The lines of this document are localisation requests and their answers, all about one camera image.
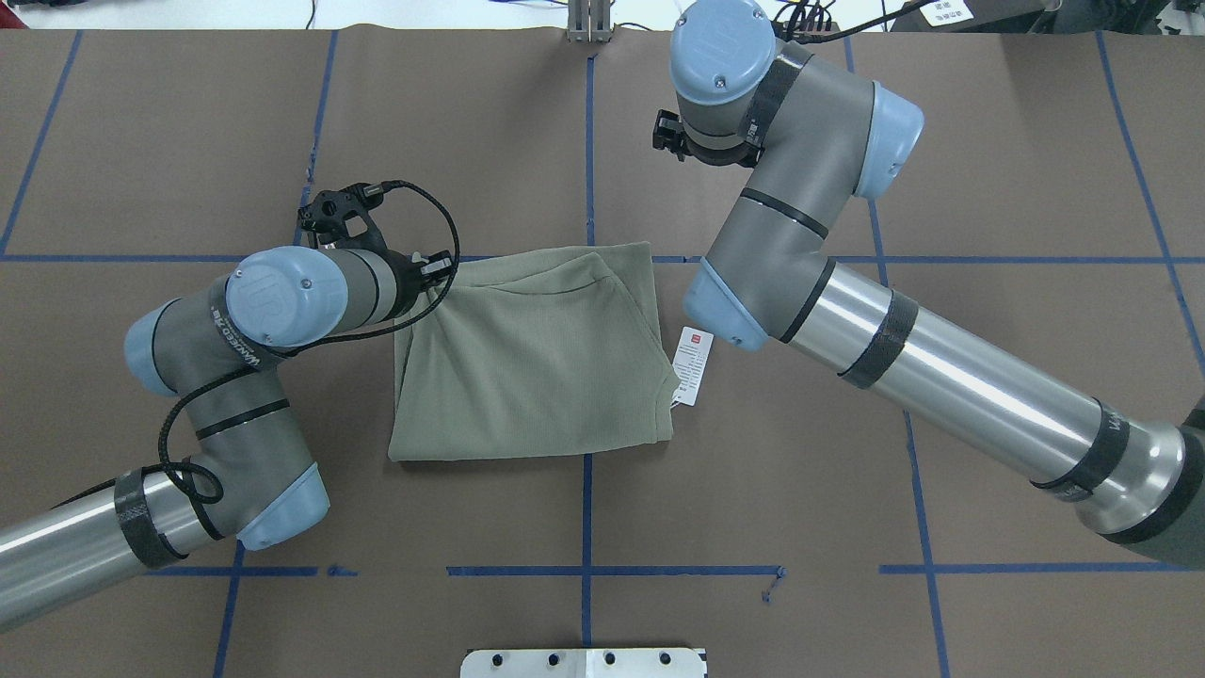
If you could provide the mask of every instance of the blue tape line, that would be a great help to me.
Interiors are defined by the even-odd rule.
[[[20,185],[17,187],[17,196],[12,201],[12,210],[8,212],[8,222],[5,223],[4,232],[0,234],[0,254],[4,254],[5,249],[8,247],[8,238],[12,237],[12,230],[17,226],[17,214],[20,213],[20,204],[25,201],[25,190],[29,188],[29,181],[34,177],[34,167],[37,165],[37,157],[42,154],[42,143],[46,142],[46,135],[51,130],[51,120],[54,119],[54,111],[59,107],[59,100],[63,98],[63,89],[67,84],[67,75],[71,72],[71,65],[75,64],[76,54],[80,53],[80,41],[83,39],[83,31],[77,30],[75,40],[71,41],[71,49],[67,51],[67,59],[63,63],[63,72],[59,73],[59,83],[54,87],[54,95],[51,96],[51,105],[46,107],[46,117],[42,118],[42,128],[37,130],[37,140],[34,141],[34,149],[29,153],[29,161],[25,164],[25,173],[20,177]]]
[[[318,142],[322,140],[322,123],[327,117],[327,94],[330,93],[330,73],[335,70],[335,47],[339,45],[339,31],[330,31],[330,43],[327,46],[327,69],[322,73],[322,93],[318,94],[318,112],[313,117],[313,145],[310,146],[310,166],[305,170],[305,184],[301,185],[301,200],[298,207],[304,207],[310,201],[310,191],[313,189],[313,170],[318,164]],[[301,229],[293,231],[293,243],[301,243]]]
[[[211,263],[241,261],[247,254],[4,254],[2,261],[30,263]]]
[[[975,562],[881,565],[880,574],[1051,574],[1080,572],[1193,572],[1165,562]]]
[[[842,37],[841,42],[845,43],[845,70],[856,73],[857,69],[853,67],[853,42],[850,42],[850,37]]]
[[[222,633],[218,636],[218,652],[213,658],[213,678],[222,678],[225,671],[227,648],[230,647],[230,630],[234,626],[234,607],[239,601],[239,579],[242,570],[242,558],[246,555],[242,542],[236,542],[234,549],[234,565],[231,566],[230,588],[227,590],[227,608],[222,615]]]
[[[462,254],[462,261],[493,259],[502,254]],[[247,254],[0,254],[0,261],[13,263],[207,263],[241,261]],[[1205,264],[1205,257],[1025,257],[1025,255],[927,255],[927,254],[836,254],[845,264],[875,264],[880,258],[889,264]],[[657,254],[657,264],[696,264],[701,255]]]
[[[916,436],[912,432],[912,415],[904,413],[907,430],[907,456],[912,464],[912,501],[916,505],[916,523],[921,532],[921,556],[924,559],[924,578],[929,590],[929,612],[933,615],[933,636],[937,644],[937,666],[942,678],[950,678],[950,659],[946,656],[946,630],[941,623],[941,601],[937,597],[937,577],[933,572],[933,548],[929,543],[929,519],[924,511],[924,489],[921,487],[921,464],[916,459]]]
[[[1163,257],[1027,257],[1027,255],[924,255],[884,254],[893,264],[1164,264]],[[1205,263],[1205,257],[1185,257],[1182,263]]]
[[[1097,31],[1097,49],[1100,52],[1100,65],[1105,71],[1105,84],[1109,86],[1109,98],[1113,101],[1113,113],[1117,114],[1117,125],[1122,130],[1122,140],[1125,141],[1125,152],[1129,153],[1130,164],[1134,165],[1134,176],[1138,177],[1138,187],[1142,191],[1142,200],[1146,202],[1146,212],[1151,217],[1151,225],[1154,228],[1154,237],[1159,241],[1159,250],[1168,266],[1168,276],[1171,278],[1171,287],[1176,291],[1176,302],[1180,303],[1180,313],[1188,326],[1188,337],[1193,343],[1193,352],[1197,354],[1197,367],[1205,377],[1205,352],[1201,350],[1200,336],[1197,334],[1197,324],[1193,322],[1193,313],[1188,309],[1185,300],[1185,289],[1180,284],[1180,275],[1171,261],[1171,249],[1168,247],[1168,238],[1163,232],[1163,224],[1159,223],[1159,214],[1154,210],[1154,200],[1151,197],[1151,189],[1146,183],[1146,175],[1142,172],[1142,164],[1138,159],[1138,151],[1134,148],[1134,140],[1130,138],[1129,125],[1125,124],[1125,114],[1122,112],[1122,102],[1117,96],[1117,86],[1113,83],[1113,70],[1109,65],[1109,51],[1105,48],[1105,35]]]
[[[878,205],[866,200],[870,206],[870,235],[875,240],[875,263],[878,264],[878,283],[887,287],[887,254],[883,253],[883,232],[878,228]]]
[[[317,577],[317,567],[189,567],[175,566],[152,570],[143,577]]]
[[[777,576],[777,565],[596,565],[595,577],[765,577]]]
[[[448,577],[766,577],[777,565],[504,565],[448,567]]]
[[[581,577],[578,565],[504,565],[448,567],[448,577]]]
[[[594,244],[594,57],[586,59],[586,243]]]
[[[696,264],[703,260],[703,257],[680,257],[680,255],[664,255],[653,254],[654,264]]]
[[[593,644],[594,455],[582,456],[582,647]]]

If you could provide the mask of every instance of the black tape band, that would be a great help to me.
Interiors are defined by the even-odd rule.
[[[251,341],[230,319],[225,302],[225,283],[210,285],[210,316],[222,342],[242,359],[242,362],[258,371],[265,371],[284,362],[284,356],[277,355],[266,347]]]
[[[781,212],[782,216],[797,222],[799,225],[803,225],[804,228],[811,230],[816,235],[819,235],[821,240],[828,237],[828,229],[824,228],[824,224],[805,214],[804,212],[797,210],[795,207],[792,207],[790,205],[783,202],[782,200],[775,197],[774,195],[768,195],[753,188],[745,188],[743,190],[741,190],[741,197],[747,197],[750,200],[753,200],[754,202],[758,202],[759,205],[770,207],[776,212]]]
[[[130,471],[113,484],[113,511],[117,512],[117,524],[122,527],[125,543],[142,565],[155,570],[184,559],[154,529],[142,489],[141,470]]]
[[[753,90],[753,99],[741,119],[740,135],[746,143],[762,148],[765,142],[765,134],[774,122],[774,116],[778,114],[782,100],[787,98],[787,92],[795,84],[799,71],[807,65],[812,58],[810,52],[803,54],[788,54],[786,49],[780,52],[770,64],[770,70]]]
[[[916,316],[919,312],[919,303],[892,289],[887,314],[878,323],[875,335],[870,337],[866,350],[853,361],[850,370],[837,377],[858,389],[874,387],[904,352],[904,344],[912,334],[912,325],[916,324]]]
[[[193,458],[187,456],[184,458],[183,461],[192,462]],[[193,477],[192,473],[181,473],[180,479],[184,482],[184,485],[187,485],[189,490],[194,493],[196,491],[196,479]],[[193,507],[193,514],[196,515],[196,521],[201,524],[201,527],[205,530],[205,533],[210,536],[210,540],[213,540],[214,542],[221,542],[223,538],[225,538],[225,535],[223,535],[222,531],[218,530],[218,526],[213,525],[213,521],[210,520],[210,514],[205,511],[205,505],[198,502],[193,497],[188,497],[188,503]]]
[[[254,421],[254,420],[257,420],[257,419],[259,419],[259,418],[261,418],[264,415],[272,414],[274,412],[283,411],[287,407],[289,407],[288,399],[281,399],[280,401],[276,401],[275,403],[268,403],[266,406],[259,406],[258,408],[255,408],[253,411],[247,411],[247,412],[245,412],[242,414],[236,414],[234,417],[229,417],[229,418],[223,419],[222,421],[219,421],[217,424],[211,424],[211,425],[206,426],[205,429],[198,430],[196,431],[196,440],[198,441],[204,441],[204,440],[208,438],[210,436],[214,436],[217,434],[222,434],[223,431],[225,431],[228,429],[234,429],[235,426],[241,426],[243,424],[247,424],[248,421]]]
[[[812,308],[816,307],[816,301],[821,299],[821,294],[823,294],[824,288],[828,287],[828,281],[833,277],[833,269],[835,267],[836,259],[829,257],[828,260],[824,261],[824,270],[821,271],[821,276],[816,279],[816,285],[812,287],[812,293],[807,295],[807,300],[804,301],[804,306],[799,308],[798,313],[795,313],[795,319],[790,320],[790,326],[787,328],[787,331],[778,337],[780,342],[789,344],[792,338],[795,337],[795,332],[804,325],[804,320],[812,313]]]
[[[1100,401],[1097,405],[1100,406],[1100,428],[1088,452],[1060,478],[1048,483],[1030,482],[1030,485],[1060,502],[1082,502],[1113,474],[1129,446],[1129,421]]]

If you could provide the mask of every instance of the light blue joint cap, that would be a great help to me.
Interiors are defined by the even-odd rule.
[[[707,259],[699,264],[699,272],[687,289],[682,306],[700,328],[737,349],[756,352],[770,337]]]
[[[699,0],[670,39],[670,79],[687,101],[718,106],[748,94],[770,70],[777,41],[753,0]]]
[[[239,532],[239,541],[248,552],[266,549],[313,527],[329,508],[327,487],[322,484],[318,465],[312,464]]]
[[[924,129],[924,112],[907,99],[875,81],[875,108],[862,176],[853,194],[875,200],[887,191]]]
[[[176,396],[177,394],[163,383],[159,370],[154,366],[154,329],[159,324],[163,309],[178,300],[172,299],[140,317],[125,332],[125,367],[130,369],[130,372],[139,378],[147,391],[159,396]]]
[[[317,249],[275,247],[239,264],[227,279],[227,307],[252,342],[300,347],[339,324],[347,309],[347,279]]]

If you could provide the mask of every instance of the silver metal bracket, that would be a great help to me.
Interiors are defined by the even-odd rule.
[[[460,678],[706,678],[707,650],[692,648],[475,650]]]
[[[569,0],[570,42],[611,41],[611,0]]]

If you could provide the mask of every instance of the black cable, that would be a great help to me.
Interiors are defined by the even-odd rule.
[[[448,223],[448,231],[452,234],[452,247],[453,247],[452,270],[448,272],[447,281],[443,283],[443,287],[440,289],[439,295],[436,295],[435,299],[425,308],[423,308],[422,312],[419,312],[418,314],[411,317],[410,319],[407,319],[405,322],[400,322],[398,324],[394,324],[392,326],[386,326],[386,328],[382,328],[382,329],[375,329],[372,331],[363,331],[363,332],[359,332],[359,334],[341,334],[341,335],[337,335],[337,336],[324,336],[322,338],[318,338],[317,342],[312,342],[310,344],[304,346],[304,347],[299,347],[296,349],[293,349],[292,352],[284,353],[283,355],[286,358],[296,356],[298,354],[301,354],[302,352],[308,352],[310,349],[313,349],[316,347],[322,347],[324,344],[335,344],[335,343],[341,343],[341,342],[354,342],[354,341],[358,341],[358,338],[370,338],[372,336],[381,336],[382,334],[389,334],[389,332],[393,332],[393,331],[398,331],[399,329],[405,329],[405,328],[415,324],[419,319],[423,319],[431,311],[434,311],[435,307],[439,306],[440,302],[443,301],[443,297],[447,296],[448,290],[452,288],[452,281],[455,278],[457,270],[459,270],[459,267],[460,267],[460,234],[457,231],[455,220],[452,219],[451,212],[448,212],[447,207],[443,206],[443,202],[440,202],[434,195],[431,195],[430,193],[428,193],[423,188],[421,188],[418,185],[415,185],[413,183],[410,183],[408,181],[400,181],[400,179],[384,181],[384,182],[381,183],[381,185],[384,188],[386,193],[388,193],[389,190],[393,190],[395,188],[407,188],[410,190],[413,190],[415,193],[418,193],[419,195],[422,195],[423,197],[425,197],[430,204],[435,205],[435,208],[439,210],[441,214],[443,214],[443,218]],[[213,505],[213,503],[217,503],[217,502],[222,501],[222,497],[225,495],[225,490],[222,488],[222,482],[218,481],[218,477],[212,471],[205,468],[204,466],[195,465],[195,464],[192,464],[192,462],[171,461],[171,458],[167,455],[167,438],[171,435],[172,426],[176,424],[176,420],[180,418],[180,413],[184,412],[184,407],[187,407],[188,403],[192,403],[196,399],[204,396],[205,394],[208,394],[210,391],[217,389],[218,387],[222,387],[224,384],[229,384],[229,383],[234,382],[235,379],[241,379],[243,377],[247,377],[248,375],[254,375],[254,373],[255,373],[255,370],[253,370],[251,367],[245,367],[242,370],[237,370],[237,371],[231,372],[229,375],[222,376],[222,377],[214,379],[213,382],[210,382],[208,384],[206,384],[206,385],[204,385],[204,387],[201,387],[199,389],[195,389],[194,391],[189,393],[187,396],[184,396],[183,399],[181,399],[180,402],[177,402],[171,408],[171,412],[167,413],[166,419],[164,419],[164,421],[163,421],[163,426],[159,428],[159,442],[158,442],[159,464],[157,466],[145,466],[145,467],[142,467],[142,473],[153,473],[155,471],[163,472],[163,474],[166,476],[169,481],[171,481],[171,484],[175,485],[177,490],[180,490],[181,493],[183,493],[184,496],[187,496],[188,499],[190,499],[193,501],[200,502],[202,505]],[[206,481],[210,482],[210,485],[213,487],[213,494],[212,495],[202,495],[202,494],[198,493],[196,490],[189,488],[184,483],[183,478],[181,478],[177,474],[177,472],[180,472],[180,473],[194,473],[194,474],[204,477]],[[105,490],[107,488],[112,488],[114,483],[116,483],[116,479],[113,479],[113,481],[106,481],[104,483],[100,483],[99,485],[94,485],[94,487],[84,490],[83,493],[80,493],[78,495],[71,497],[70,500],[55,505],[54,508],[61,507],[63,505],[69,505],[69,503],[71,503],[71,502],[74,502],[76,500],[82,500],[83,497],[87,497],[88,495],[96,494],[96,493],[99,493],[101,490]]]
[[[423,308],[422,312],[419,312],[418,314],[411,317],[405,322],[400,322],[390,326],[384,326],[382,329],[374,329],[372,331],[362,331],[359,334],[339,334],[335,336],[324,336],[322,338],[318,338],[317,342],[311,342],[310,344],[306,344],[304,347],[298,347],[292,352],[286,352],[283,354],[286,358],[292,359],[293,356],[296,356],[302,352],[308,352],[310,349],[313,349],[316,347],[323,347],[325,344],[354,342],[357,341],[357,338],[371,338],[372,336],[381,336],[382,334],[390,334],[393,331],[398,331],[399,329],[405,329],[411,324],[415,324],[416,322],[423,319],[431,311],[434,311],[435,306],[439,306],[440,302],[443,300],[443,297],[447,296],[448,289],[452,288],[452,279],[455,278],[455,272],[460,267],[460,234],[457,231],[455,220],[452,219],[452,214],[448,212],[447,207],[443,206],[443,202],[436,200],[435,195],[431,195],[427,190],[423,190],[421,187],[415,185],[408,181],[400,181],[400,179],[383,181],[381,182],[381,185],[384,187],[386,193],[393,190],[394,188],[407,188],[410,190],[413,190],[415,193],[418,193],[419,195],[425,197],[428,202],[435,205],[435,208],[439,210],[441,214],[443,214],[443,219],[448,222],[448,231],[452,234],[452,271],[448,273],[447,282],[443,283],[443,288],[440,289],[440,293],[439,295],[435,296],[435,300],[433,300],[425,308]]]
[[[184,406],[187,406],[188,403],[192,403],[196,399],[200,399],[201,396],[208,394],[210,391],[217,389],[218,387],[222,387],[223,384],[229,384],[235,379],[247,377],[248,375],[253,375],[254,372],[255,372],[254,369],[245,367],[242,370],[231,372],[230,375],[219,377],[213,382],[210,382],[205,387],[201,387],[200,389],[196,389],[193,393],[184,396],[183,399],[181,399],[180,402],[177,402],[171,408],[171,412],[167,413],[167,418],[163,420],[163,426],[159,428],[158,468],[159,471],[163,471],[163,474],[166,476],[169,481],[171,481],[171,484],[175,485],[176,489],[183,493],[184,496],[187,496],[188,499],[200,502],[202,505],[216,505],[217,502],[222,501],[223,495],[225,495],[225,490],[222,489],[222,482],[218,481],[218,477],[214,476],[212,471],[194,464],[174,462],[167,456],[167,436],[171,434],[172,425],[176,424],[176,418],[180,417],[180,413],[184,412]],[[211,485],[213,485],[212,495],[202,495],[196,490],[189,488],[188,485],[184,484],[184,479],[175,473],[175,471],[180,467],[180,465],[186,465],[186,464],[190,467],[195,467],[195,470],[200,470],[200,471],[194,471],[193,468],[190,468],[188,471],[194,473],[200,473],[200,476],[204,476],[205,479],[208,481]]]
[[[858,25],[856,25],[856,26],[853,26],[851,29],[840,30],[837,33],[830,33],[828,35],[800,35],[799,37],[795,37],[794,40],[797,42],[803,43],[803,45],[812,45],[812,43],[817,43],[817,42],[831,42],[834,40],[841,40],[842,37],[848,37],[848,36],[854,35],[857,33],[862,33],[862,31],[866,30],[868,28],[874,28],[874,26],[876,26],[878,24],[887,23],[887,22],[889,22],[892,19],[898,19],[898,18],[903,17],[904,14],[910,14],[910,13],[919,10],[921,7],[924,7],[925,5],[931,5],[931,4],[936,2],[936,1],[937,0],[921,0],[919,2],[916,2],[913,5],[905,5],[904,7],[897,10],[897,11],[889,13],[889,14],[883,14],[882,17],[880,17],[877,19],[871,19],[871,20],[869,20],[869,22],[866,22],[864,24],[858,24]]]

